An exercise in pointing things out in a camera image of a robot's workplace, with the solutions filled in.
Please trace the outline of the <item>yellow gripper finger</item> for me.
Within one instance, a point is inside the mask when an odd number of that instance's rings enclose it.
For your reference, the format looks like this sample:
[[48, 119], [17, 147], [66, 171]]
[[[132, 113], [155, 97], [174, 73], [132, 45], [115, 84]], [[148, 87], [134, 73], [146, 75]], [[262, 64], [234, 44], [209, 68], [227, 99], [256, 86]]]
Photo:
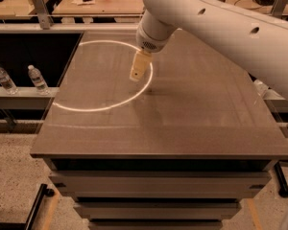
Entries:
[[132, 68], [130, 72], [131, 81], [140, 81], [148, 66], [152, 62], [152, 54], [145, 50], [137, 51], [133, 57]]

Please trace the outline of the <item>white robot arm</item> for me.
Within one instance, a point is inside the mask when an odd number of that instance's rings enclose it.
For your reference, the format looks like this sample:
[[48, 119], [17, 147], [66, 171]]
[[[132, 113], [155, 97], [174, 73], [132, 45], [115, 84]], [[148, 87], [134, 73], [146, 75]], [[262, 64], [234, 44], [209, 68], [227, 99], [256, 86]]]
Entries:
[[130, 78], [139, 81], [152, 54], [183, 29], [230, 59], [288, 101], [288, 22], [218, 0], [143, 0], [139, 50]]

